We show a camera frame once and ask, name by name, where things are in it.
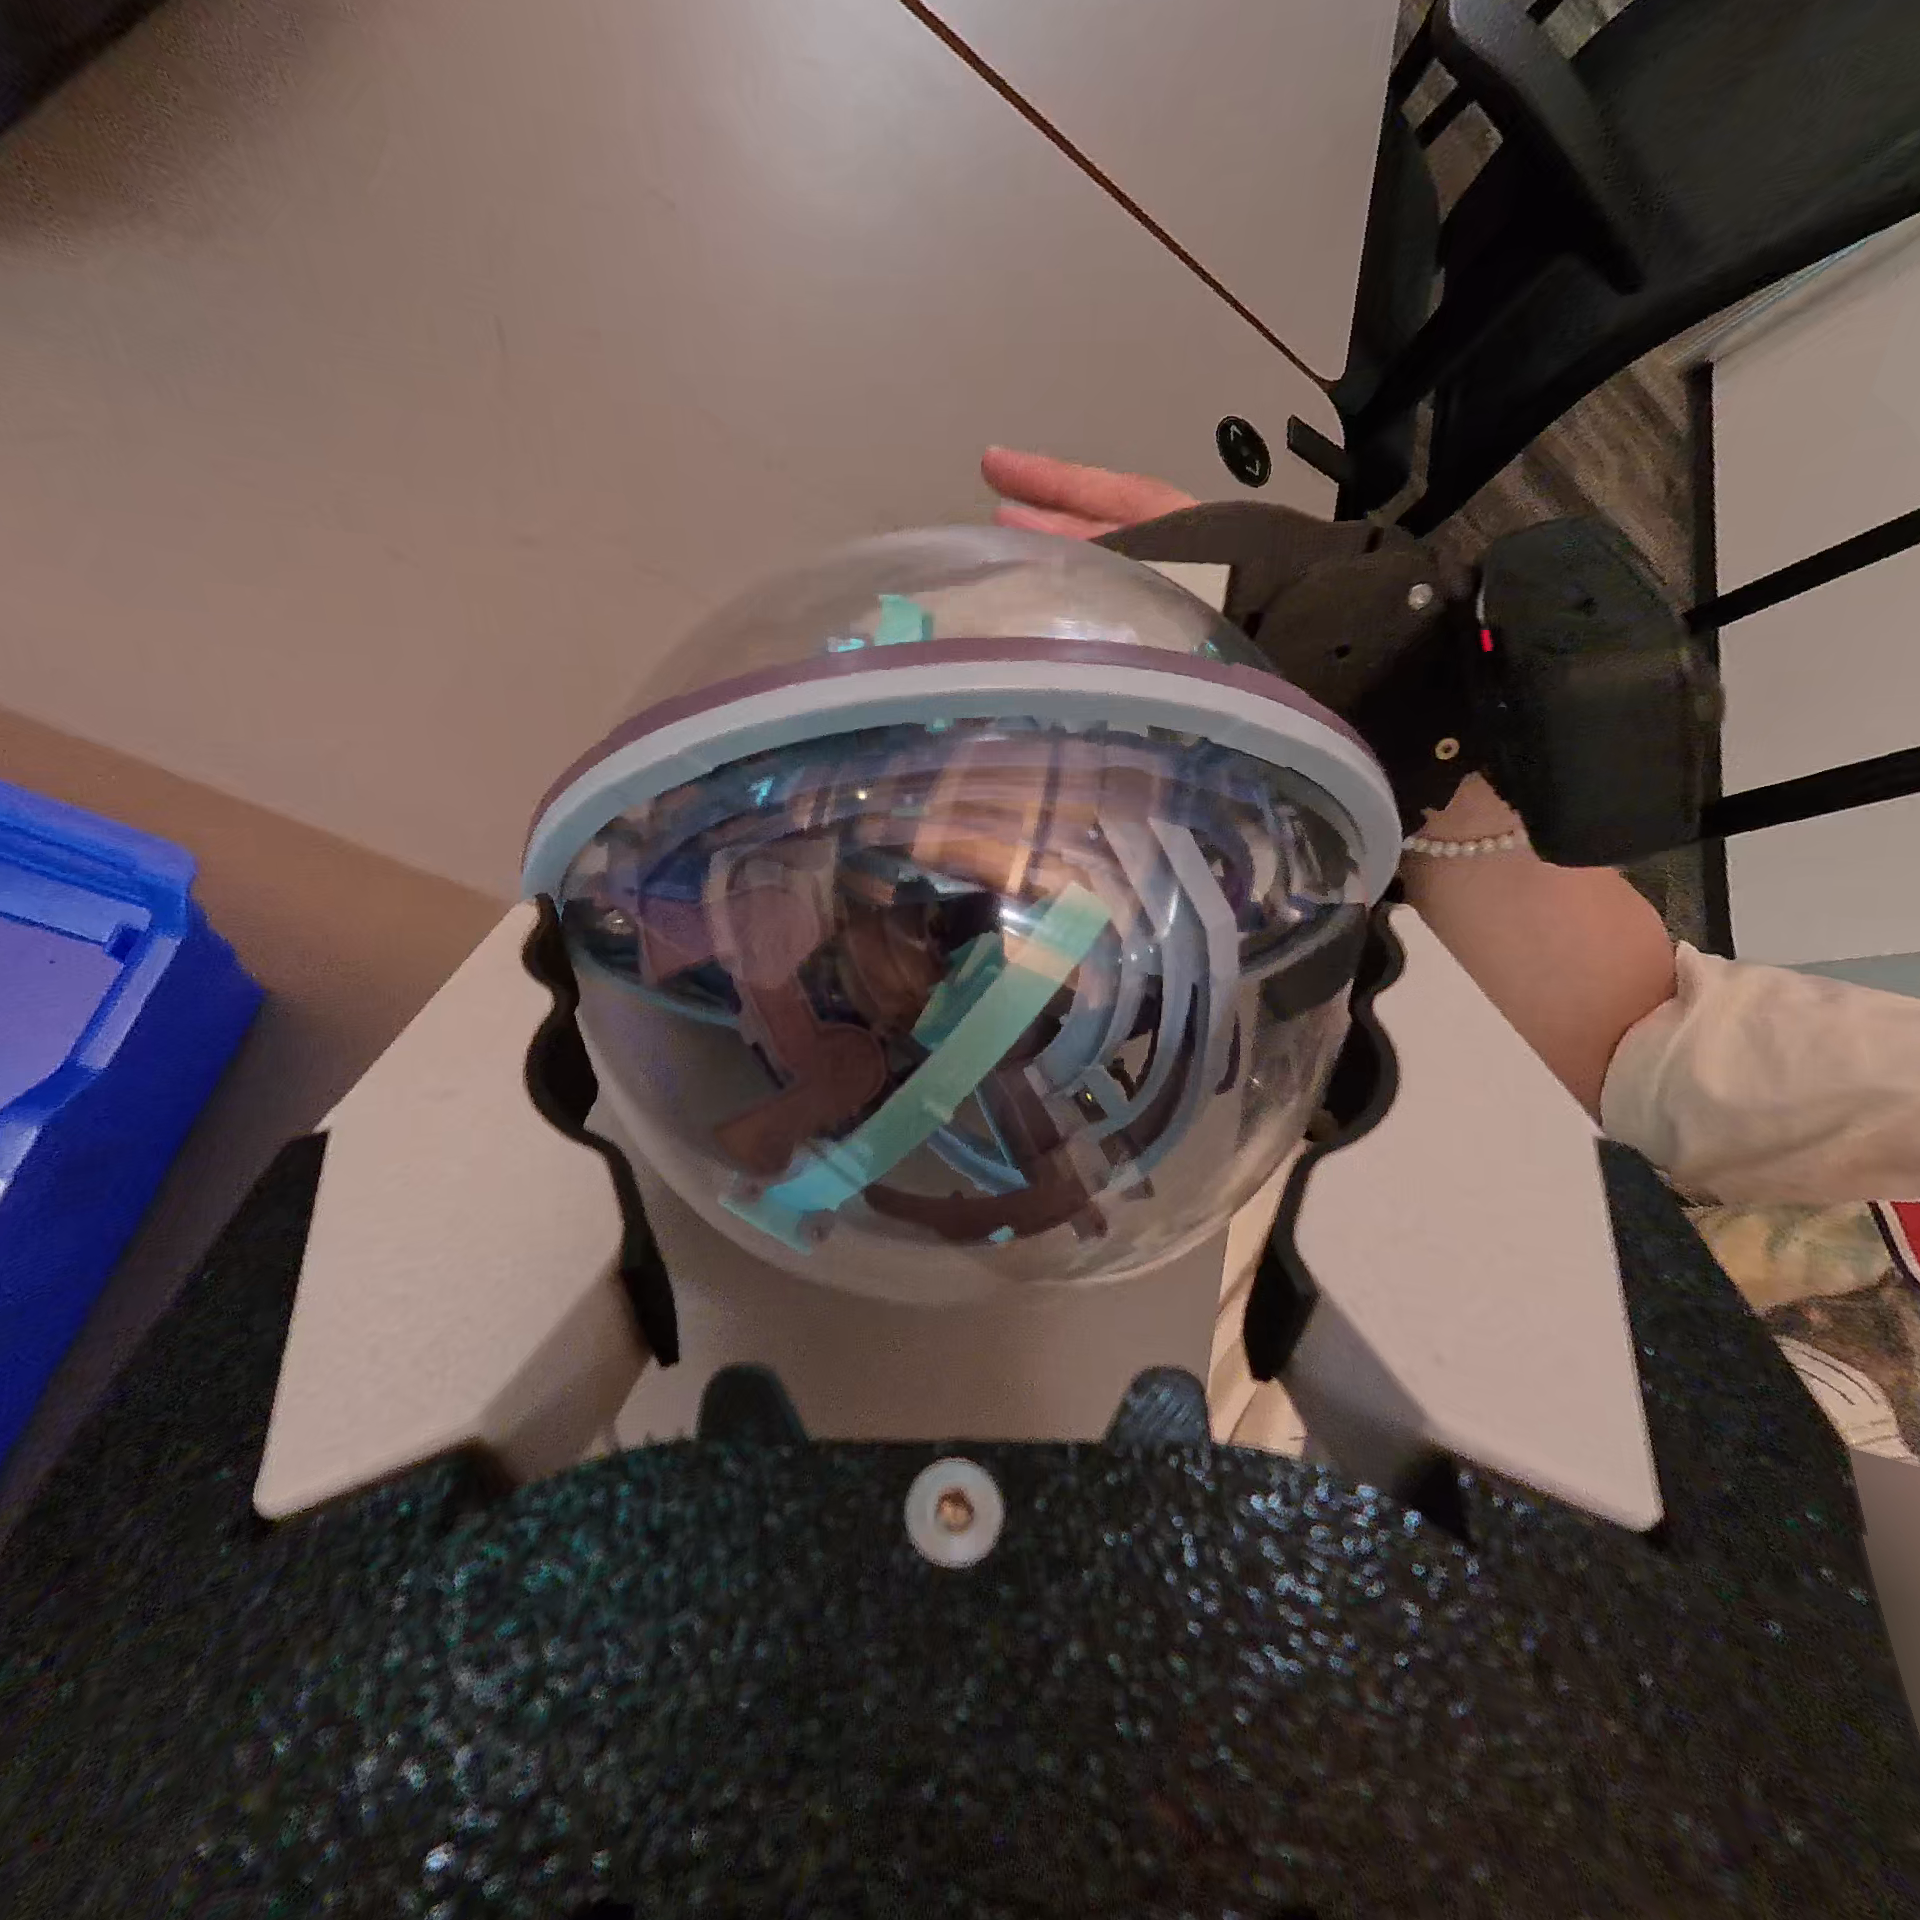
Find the person's right hand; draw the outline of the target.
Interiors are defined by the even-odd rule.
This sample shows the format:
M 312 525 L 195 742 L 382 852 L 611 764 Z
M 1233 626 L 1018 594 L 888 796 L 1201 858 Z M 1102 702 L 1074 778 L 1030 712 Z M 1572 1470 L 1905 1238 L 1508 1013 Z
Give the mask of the person's right hand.
M 1195 505 L 1160 479 L 1004 445 L 980 453 L 978 477 L 994 493 L 998 527 L 1068 541 L 1100 541 Z

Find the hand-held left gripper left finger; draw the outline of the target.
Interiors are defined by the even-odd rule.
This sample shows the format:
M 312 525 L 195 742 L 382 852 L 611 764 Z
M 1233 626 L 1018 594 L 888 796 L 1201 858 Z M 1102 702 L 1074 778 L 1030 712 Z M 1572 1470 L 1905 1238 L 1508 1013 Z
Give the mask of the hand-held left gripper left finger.
M 464 1452 L 526 1484 L 679 1436 L 641 1420 L 605 1167 L 526 1091 L 534 929 L 516 903 L 324 1119 L 262 1520 Z

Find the person's right forearm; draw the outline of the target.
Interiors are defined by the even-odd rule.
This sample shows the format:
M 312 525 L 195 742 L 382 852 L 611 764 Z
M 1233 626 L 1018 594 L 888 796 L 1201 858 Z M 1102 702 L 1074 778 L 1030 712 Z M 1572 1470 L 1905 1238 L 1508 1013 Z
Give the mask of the person's right forearm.
M 1518 826 L 1411 838 L 1401 890 L 1596 1129 L 1706 1205 L 1911 1205 L 1917 1005 L 1674 943 Z

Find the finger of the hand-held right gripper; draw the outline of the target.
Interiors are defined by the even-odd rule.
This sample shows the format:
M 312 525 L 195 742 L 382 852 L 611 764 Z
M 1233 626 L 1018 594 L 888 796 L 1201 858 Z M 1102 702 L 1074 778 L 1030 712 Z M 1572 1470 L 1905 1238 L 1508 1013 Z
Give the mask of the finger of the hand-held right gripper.
M 1235 628 L 1223 618 L 1229 571 L 1219 563 L 1128 559 L 1124 640 L 1184 660 L 1235 660 Z

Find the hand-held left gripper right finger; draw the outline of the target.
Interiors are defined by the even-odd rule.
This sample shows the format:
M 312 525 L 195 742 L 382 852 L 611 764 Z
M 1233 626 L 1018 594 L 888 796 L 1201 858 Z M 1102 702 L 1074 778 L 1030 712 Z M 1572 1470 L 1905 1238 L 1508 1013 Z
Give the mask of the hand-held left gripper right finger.
M 1243 1300 L 1243 1446 L 1411 1496 L 1453 1468 L 1646 1532 L 1598 1137 L 1407 907 L 1379 913 Z

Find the clear plastic maze ball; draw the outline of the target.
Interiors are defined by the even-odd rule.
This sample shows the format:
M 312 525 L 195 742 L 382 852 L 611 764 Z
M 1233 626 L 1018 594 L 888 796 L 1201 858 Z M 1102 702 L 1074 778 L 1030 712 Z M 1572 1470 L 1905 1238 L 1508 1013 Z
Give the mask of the clear plastic maze ball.
M 942 527 L 747 588 L 522 854 L 617 1139 L 815 1284 L 1116 1282 L 1305 1143 L 1379 758 L 1164 571 Z

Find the person's printed clothing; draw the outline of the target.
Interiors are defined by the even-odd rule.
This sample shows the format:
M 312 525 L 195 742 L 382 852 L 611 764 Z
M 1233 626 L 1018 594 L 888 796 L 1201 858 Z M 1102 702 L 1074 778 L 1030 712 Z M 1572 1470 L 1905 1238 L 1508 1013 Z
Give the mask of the person's printed clothing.
M 1917 1462 L 1915 1205 L 1690 1205 L 1839 1440 Z

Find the blue plastic bin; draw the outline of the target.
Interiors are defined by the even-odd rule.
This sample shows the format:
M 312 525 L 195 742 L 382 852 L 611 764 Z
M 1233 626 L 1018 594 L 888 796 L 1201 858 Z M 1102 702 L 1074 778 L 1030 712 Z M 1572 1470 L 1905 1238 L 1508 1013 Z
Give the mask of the blue plastic bin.
M 1 1452 L 254 1021 L 189 852 L 1 788 Z

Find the thin black bar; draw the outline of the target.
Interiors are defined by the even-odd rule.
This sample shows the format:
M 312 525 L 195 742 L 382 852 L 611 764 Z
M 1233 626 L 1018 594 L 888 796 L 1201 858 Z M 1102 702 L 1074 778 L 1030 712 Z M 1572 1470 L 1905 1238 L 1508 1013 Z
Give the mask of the thin black bar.
M 1917 545 L 1917 527 L 1917 509 L 1885 519 L 1859 535 L 1692 606 L 1686 612 L 1686 628 L 1690 634 L 1720 632 L 1756 612 L 1907 553 Z
M 1786 782 L 1766 784 L 1722 796 L 1700 810 L 1700 844 L 1722 842 L 1778 826 L 1829 818 L 1875 804 L 1915 798 L 1920 788 L 1920 750 L 1833 766 Z

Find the black chair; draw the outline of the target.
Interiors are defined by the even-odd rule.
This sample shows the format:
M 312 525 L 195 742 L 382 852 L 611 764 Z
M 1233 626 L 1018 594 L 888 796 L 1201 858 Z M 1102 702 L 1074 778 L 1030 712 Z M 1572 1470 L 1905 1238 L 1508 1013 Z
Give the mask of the black chair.
M 1917 208 L 1917 6 L 1636 2 L 1576 50 L 1548 4 L 1433 4 L 1401 72 L 1451 78 L 1497 134 L 1449 212 L 1431 116 L 1379 126 L 1337 519 L 1413 479 L 1427 533 L 1620 371 Z

